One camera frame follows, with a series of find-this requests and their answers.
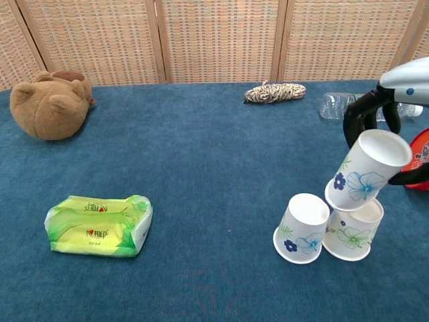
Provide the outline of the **brown plush toy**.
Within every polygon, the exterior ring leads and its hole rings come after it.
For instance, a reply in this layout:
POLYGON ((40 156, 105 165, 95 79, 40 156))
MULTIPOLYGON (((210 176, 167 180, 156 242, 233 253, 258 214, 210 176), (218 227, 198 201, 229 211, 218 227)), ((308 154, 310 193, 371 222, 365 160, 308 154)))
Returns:
POLYGON ((96 104, 83 73, 73 70, 41 71, 31 82, 13 86, 10 111, 24 132, 41 140, 73 136, 96 104))

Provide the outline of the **white paper cup green flower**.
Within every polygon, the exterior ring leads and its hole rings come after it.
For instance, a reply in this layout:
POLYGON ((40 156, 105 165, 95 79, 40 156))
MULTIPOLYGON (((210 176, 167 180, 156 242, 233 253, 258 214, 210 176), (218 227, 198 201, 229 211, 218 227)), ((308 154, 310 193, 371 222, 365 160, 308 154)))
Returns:
POLYGON ((333 210, 322 245, 336 258, 356 262, 371 251, 371 244, 384 215, 377 199, 370 200, 356 211, 333 210))

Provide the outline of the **clear plastic bottle green label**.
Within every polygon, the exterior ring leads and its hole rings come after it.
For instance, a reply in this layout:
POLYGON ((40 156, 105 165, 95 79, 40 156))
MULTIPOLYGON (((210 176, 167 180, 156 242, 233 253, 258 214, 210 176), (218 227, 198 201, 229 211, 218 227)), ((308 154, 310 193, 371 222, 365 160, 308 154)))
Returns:
MULTIPOLYGON (((325 119, 343 119, 349 104, 362 97, 363 93, 326 93, 322 98, 319 109, 320 116, 325 119)), ((423 106, 398 103, 397 111, 400 117, 417 117, 423 112, 423 106)))

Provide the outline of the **woven folding screen panel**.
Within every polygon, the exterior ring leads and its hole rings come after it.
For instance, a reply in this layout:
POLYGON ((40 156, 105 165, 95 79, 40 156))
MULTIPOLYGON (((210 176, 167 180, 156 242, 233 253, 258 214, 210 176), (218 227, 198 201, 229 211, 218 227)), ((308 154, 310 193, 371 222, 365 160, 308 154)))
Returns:
POLYGON ((0 91, 45 70, 24 0, 0 0, 0 91))
POLYGON ((13 0, 42 68, 95 86, 166 83, 155 0, 13 0))
POLYGON ((429 55, 429 20, 422 21, 417 27, 408 51, 406 53, 406 62, 423 58, 429 55))
POLYGON ((270 79, 377 79, 423 41, 429 0, 278 0, 270 79))
POLYGON ((288 0, 154 0, 169 83, 278 78, 288 0))

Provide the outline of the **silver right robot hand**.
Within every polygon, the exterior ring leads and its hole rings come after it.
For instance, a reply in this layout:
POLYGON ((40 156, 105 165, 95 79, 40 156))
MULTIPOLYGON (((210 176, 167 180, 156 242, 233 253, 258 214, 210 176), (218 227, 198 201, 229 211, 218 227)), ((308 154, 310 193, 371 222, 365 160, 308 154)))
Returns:
POLYGON ((398 134, 401 131, 399 103, 429 107, 429 56, 385 72, 373 90, 347 105, 343 132, 348 146, 351 147, 363 131, 377 127, 379 108, 390 131, 398 134))

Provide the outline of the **red round lid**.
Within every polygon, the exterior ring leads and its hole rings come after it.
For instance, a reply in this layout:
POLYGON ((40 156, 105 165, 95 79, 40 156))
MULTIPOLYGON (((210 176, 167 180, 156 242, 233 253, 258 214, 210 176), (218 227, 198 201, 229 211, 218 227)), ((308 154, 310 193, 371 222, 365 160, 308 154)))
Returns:
MULTIPOLYGON (((412 160, 402 168, 402 172, 417 170, 421 165, 429 164, 429 127, 420 132, 410 143, 413 157, 412 160)), ((429 179, 416 184, 407 184, 406 188, 415 191, 429 191, 429 179)))

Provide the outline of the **white paper cup blue flowers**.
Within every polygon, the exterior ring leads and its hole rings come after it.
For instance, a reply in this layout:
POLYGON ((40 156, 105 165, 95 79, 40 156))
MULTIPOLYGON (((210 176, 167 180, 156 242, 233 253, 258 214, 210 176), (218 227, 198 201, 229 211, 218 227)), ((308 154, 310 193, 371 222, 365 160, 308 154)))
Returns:
POLYGON ((276 252, 293 264, 318 259, 329 215, 328 205, 316 195, 294 195, 273 233, 276 252))
POLYGON ((326 185, 325 199, 336 210, 356 211, 411 160, 411 147, 397 134, 383 129, 363 131, 326 185))

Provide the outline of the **green tissue pack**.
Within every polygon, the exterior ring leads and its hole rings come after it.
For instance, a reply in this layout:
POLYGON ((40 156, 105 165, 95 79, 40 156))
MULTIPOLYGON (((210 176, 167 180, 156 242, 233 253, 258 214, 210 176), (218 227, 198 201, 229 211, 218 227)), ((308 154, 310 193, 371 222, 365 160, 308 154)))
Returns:
POLYGON ((134 257, 145 242, 153 215, 141 195, 99 199, 70 195, 52 207, 44 227, 55 252, 134 257))

